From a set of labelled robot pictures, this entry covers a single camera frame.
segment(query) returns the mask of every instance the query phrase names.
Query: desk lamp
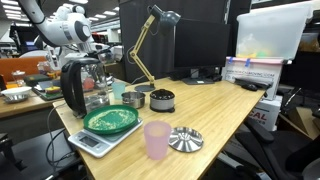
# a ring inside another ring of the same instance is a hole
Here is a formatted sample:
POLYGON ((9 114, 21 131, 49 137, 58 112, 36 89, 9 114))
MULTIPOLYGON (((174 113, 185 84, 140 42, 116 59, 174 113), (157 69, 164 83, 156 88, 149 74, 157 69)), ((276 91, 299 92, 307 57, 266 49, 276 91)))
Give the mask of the desk lamp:
POLYGON ((138 64, 139 68, 142 70, 142 72, 145 74, 145 76, 149 79, 150 85, 140 85, 136 86, 136 91, 142 91, 142 92, 148 92, 155 89, 154 86, 154 76, 150 74, 148 69, 145 67, 145 65, 141 62, 140 58, 138 57, 138 51, 140 49, 141 44, 144 41, 144 38, 146 37, 146 34, 150 28, 150 25, 154 20, 157 20, 159 23, 159 31, 166 35, 171 28, 173 28, 177 22, 180 19, 180 15, 173 12, 163 12, 158 6, 154 5, 150 10, 150 16, 147 19, 147 21, 144 23, 140 36, 133 48, 133 50, 130 52, 131 58, 138 64))

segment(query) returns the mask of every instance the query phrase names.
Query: digital scale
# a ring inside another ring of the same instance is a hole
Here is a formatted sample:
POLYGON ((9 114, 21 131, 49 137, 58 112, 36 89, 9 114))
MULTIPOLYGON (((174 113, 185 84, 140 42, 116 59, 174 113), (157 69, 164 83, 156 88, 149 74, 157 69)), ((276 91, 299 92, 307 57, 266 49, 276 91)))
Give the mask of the digital scale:
POLYGON ((142 119, 138 118, 138 123, 132 128, 123 132, 108 135, 94 134, 83 129, 78 133, 71 135, 68 138, 68 141, 94 157, 101 158, 137 130, 142 124, 142 119))

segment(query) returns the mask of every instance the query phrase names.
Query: clear plastic box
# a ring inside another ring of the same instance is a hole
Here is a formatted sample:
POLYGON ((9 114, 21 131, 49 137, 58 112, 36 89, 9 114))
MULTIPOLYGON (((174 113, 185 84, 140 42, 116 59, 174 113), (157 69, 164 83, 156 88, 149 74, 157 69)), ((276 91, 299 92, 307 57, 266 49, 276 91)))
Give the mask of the clear plastic box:
POLYGON ((312 18, 311 1, 266 8, 237 17, 237 57, 294 59, 306 21, 312 18))

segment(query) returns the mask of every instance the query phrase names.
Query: electric kettle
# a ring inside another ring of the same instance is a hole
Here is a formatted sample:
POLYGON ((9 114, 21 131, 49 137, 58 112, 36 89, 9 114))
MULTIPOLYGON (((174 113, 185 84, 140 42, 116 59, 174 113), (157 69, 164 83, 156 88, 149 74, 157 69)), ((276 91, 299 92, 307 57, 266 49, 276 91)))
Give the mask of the electric kettle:
POLYGON ((98 59, 70 60, 61 68, 60 81, 63 97, 77 118, 110 104, 107 75, 98 59))

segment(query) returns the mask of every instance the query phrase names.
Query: green plate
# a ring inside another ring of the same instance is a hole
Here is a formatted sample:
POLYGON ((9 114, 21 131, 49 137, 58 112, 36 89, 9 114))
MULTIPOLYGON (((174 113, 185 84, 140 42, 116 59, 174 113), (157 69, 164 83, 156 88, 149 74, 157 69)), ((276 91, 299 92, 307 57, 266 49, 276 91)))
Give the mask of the green plate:
POLYGON ((138 111, 126 105, 98 108, 83 119, 84 129, 95 134, 113 134, 124 131, 138 121, 138 111))

